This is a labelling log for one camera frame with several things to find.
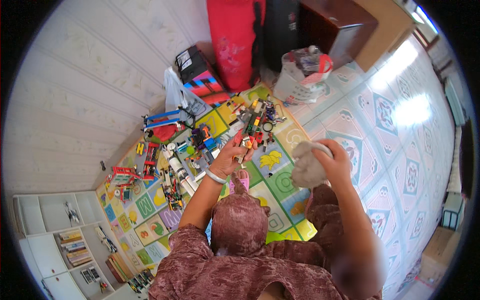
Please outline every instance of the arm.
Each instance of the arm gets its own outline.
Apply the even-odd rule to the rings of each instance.
[[[253,151],[257,149],[257,142],[253,142],[253,146],[248,150],[243,161],[247,162],[252,159]],[[233,140],[230,140],[217,158],[213,161],[209,170],[222,179],[227,179],[228,175],[240,166],[238,161],[232,159],[237,154],[244,153],[244,149],[233,146]],[[179,228],[192,224],[202,230],[205,230],[212,217],[212,208],[218,201],[218,197],[222,192],[223,184],[216,182],[206,175],[200,183],[197,191],[185,207],[185,211],[180,219]]]
[[[313,149],[313,155],[325,169],[332,190],[338,199],[342,216],[343,231],[346,235],[359,231],[373,232],[372,224],[365,216],[357,191],[350,179],[350,159],[347,152],[334,140],[320,140],[334,156],[333,159],[318,149]]]
[[[313,149],[338,199],[344,235],[332,262],[332,276],[346,295],[364,299],[379,291],[386,280],[385,246],[375,234],[350,179],[350,158],[334,140],[321,140],[333,154]]]

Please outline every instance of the plastic bag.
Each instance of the plastic bag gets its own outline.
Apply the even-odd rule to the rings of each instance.
[[[184,108],[188,108],[191,113],[199,119],[199,117],[212,110],[211,106],[207,105],[192,91],[183,86],[180,78],[175,71],[173,71],[172,67],[165,70],[163,85],[167,97],[165,100],[165,111],[177,110],[178,106],[182,105]],[[188,118],[184,111],[180,112],[180,116],[170,115],[168,118],[180,118],[180,120],[186,120],[188,123],[192,122],[192,119]]]
[[[297,66],[292,55],[286,53],[282,56],[282,72],[273,89],[273,96],[286,105],[301,105],[315,103],[317,98],[324,93],[323,81],[330,74],[333,64],[330,58],[320,55],[323,60],[318,64],[322,72],[314,72],[307,77]]]

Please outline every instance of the gray plush toy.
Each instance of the gray plush toy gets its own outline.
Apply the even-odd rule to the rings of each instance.
[[[323,144],[309,141],[300,142],[292,153],[293,158],[298,159],[292,170],[292,181],[295,186],[313,189],[327,179],[324,167],[313,156],[312,149],[314,148],[322,150],[333,158],[332,151]]]

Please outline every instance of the red bag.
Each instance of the red bag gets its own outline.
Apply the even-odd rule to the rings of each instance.
[[[265,0],[207,0],[218,74],[231,92],[260,79]]]

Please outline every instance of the watermelon picture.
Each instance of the watermelon picture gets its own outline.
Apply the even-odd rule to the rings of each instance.
[[[152,230],[154,233],[156,233],[159,236],[163,235],[163,226],[158,222],[152,223],[150,225],[150,230]]]

